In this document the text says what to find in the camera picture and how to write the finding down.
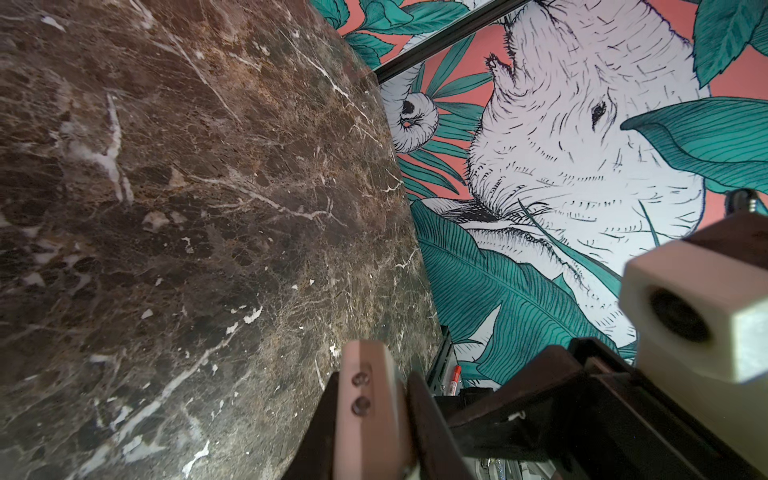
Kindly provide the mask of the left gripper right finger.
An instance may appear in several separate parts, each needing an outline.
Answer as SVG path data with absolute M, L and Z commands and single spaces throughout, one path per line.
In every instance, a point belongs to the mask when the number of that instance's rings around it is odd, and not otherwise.
M 423 376 L 407 379 L 407 406 L 413 445 L 422 480 L 473 479 Z

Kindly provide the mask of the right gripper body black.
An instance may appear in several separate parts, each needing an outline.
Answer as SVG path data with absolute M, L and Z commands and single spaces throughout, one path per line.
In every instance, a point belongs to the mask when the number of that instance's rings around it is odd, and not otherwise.
M 586 377 L 563 432 L 558 478 L 763 478 L 598 339 L 574 339 L 568 351 Z

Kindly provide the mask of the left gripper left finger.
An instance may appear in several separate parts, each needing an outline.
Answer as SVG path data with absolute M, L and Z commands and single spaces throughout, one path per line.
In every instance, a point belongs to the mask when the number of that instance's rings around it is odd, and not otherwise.
M 330 480 L 333 473 L 339 373 L 324 389 L 296 454 L 282 480 Z

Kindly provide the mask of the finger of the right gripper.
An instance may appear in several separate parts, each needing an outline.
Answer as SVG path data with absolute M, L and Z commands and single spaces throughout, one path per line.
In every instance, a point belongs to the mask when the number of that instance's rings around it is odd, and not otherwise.
M 556 460 L 572 419 L 566 403 L 584 381 L 582 365 L 565 348 L 549 346 L 497 390 L 466 388 L 435 400 L 465 457 Z

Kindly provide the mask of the white remote control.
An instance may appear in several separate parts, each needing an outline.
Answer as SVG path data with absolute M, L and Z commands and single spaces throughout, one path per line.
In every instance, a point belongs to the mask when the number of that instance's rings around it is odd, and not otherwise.
M 405 387 L 386 345 L 347 343 L 341 353 L 334 479 L 406 479 L 416 466 Z

